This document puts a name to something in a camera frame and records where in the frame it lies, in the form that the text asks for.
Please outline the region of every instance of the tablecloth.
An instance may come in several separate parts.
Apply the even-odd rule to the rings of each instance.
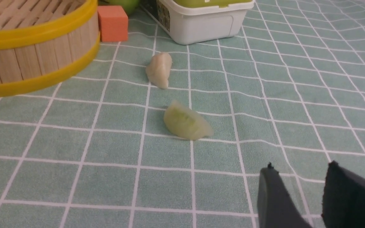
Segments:
[[[158,52],[167,90],[145,74]],[[173,99],[214,136],[171,135]],[[259,0],[237,36],[189,46],[138,10],[75,77],[0,98],[0,228],[257,227],[268,162],[323,228],[333,160],[365,178],[364,4]]]

